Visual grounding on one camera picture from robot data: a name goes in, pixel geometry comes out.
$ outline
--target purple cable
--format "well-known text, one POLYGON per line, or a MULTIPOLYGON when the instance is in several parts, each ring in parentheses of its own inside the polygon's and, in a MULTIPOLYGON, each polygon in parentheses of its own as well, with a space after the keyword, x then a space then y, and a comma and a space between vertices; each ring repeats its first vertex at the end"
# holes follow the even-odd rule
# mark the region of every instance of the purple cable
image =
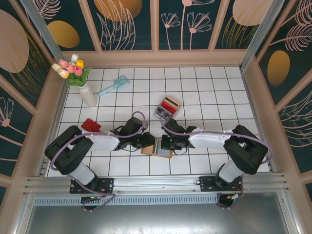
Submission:
POLYGON ((235 136, 235 137, 242 137, 242 138, 245 138, 245 139, 249 139, 249 140, 253 140, 253 141, 256 141, 262 145, 264 145, 265 147, 267 147, 269 149, 269 151, 271 152, 271 155, 270 157, 268 157, 266 160, 264 160, 261 164, 264 164, 264 163, 267 163, 268 161, 270 161, 273 156, 274 156, 274 151, 272 149, 272 147, 265 143, 264 141, 261 141, 259 140, 258 138, 254 138, 254 137, 251 137, 251 136, 247 136, 247 135, 243 135, 243 134, 237 134, 237 133, 228 133, 228 132, 225 132, 225 131, 212 131, 212 130, 202 130, 200 132, 192 132, 192 133, 176 133, 176 132, 173 132, 171 130, 169 130, 164 122, 162 121, 163 119, 163 116, 162 116, 162 113, 164 113, 166 111, 162 111, 160 113, 160 116, 159 116, 159 120, 160 120, 160 123, 161 123, 161 126, 166 129, 166 131, 168 131, 169 133, 171 134, 174 134, 174 135, 177 135, 177 136, 190 136, 190 135, 195 135, 195 134, 202 134, 202 133, 210 133, 210 134, 223 134, 223 135, 228 135, 228 136, 235 136))
MULTIPOLYGON (((73 141, 77 140, 78 138, 80 137, 88 137, 88 136, 113 136, 113 137, 119 137, 119 138, 129 138, 129 137, 133 137, 137 134, 139 134, 142 130, 143 130, 143 127, 145 126, 146 124, 146 119, 145 119, 145 116, 142 112, 140 111, 135 111, 132 116, 134 116, 136 113, 139 113, 143 116, 143 124, 142 126, 139 128, 139 130, 136 132, 136 133, 133 133, 133 134, 130 134, 128 136, 119 136, 119 135, 115 135, 115 134, 109 134, 109 133, 84 133, 84 134, 80 134, 76 137, 74 137, 73 139, 71 139, 70 141, 68 141, 63 147, 60 148, 60 150, 55 154, 55 156, 53 157, 53 159, 51 160, 51 169, 54 170, 54 171, 57 171, 57 168, 54 167, 54 163, 56 161, 56 159, 58 158, 58 156, 60 155, 60 153, 70 144, 72 143, 73 141)), ((116 194, 104 194, 104 193, 100 193, 100 192, 96 192, 96 191, 93 191, 91 189, 88 189, 86 186, 84 186, 79 180, 73 178, 72 176, 70 176, 72 179, 74 179, 76 181, 76 183, 81 186, 84 190, 90 192, 90 193, 93 193, 93 194, 98 194, 98 195, 102 195, 102 196, 107 196, 107 195, 111 195, 112 197, 110 199, 108 199, 103 205, 100 205, 100 206, 97 206, 96 208, 92 209, 92 210, 87 210, 85 208, 85 204, 88 202, 88 201, 92 201, 92 200, 100 200, 100 198, 92 198, 92 199, 88 199, 88 200, 85 200, 84 203, 82 204, 82 208, 84 209, 84 211, 89 211, 89 212, 92 212, 92 211, 97 211, 99 209, 101 209, 102 207, 104 207, 107 203, 109 203, 115 196, 116 194)))

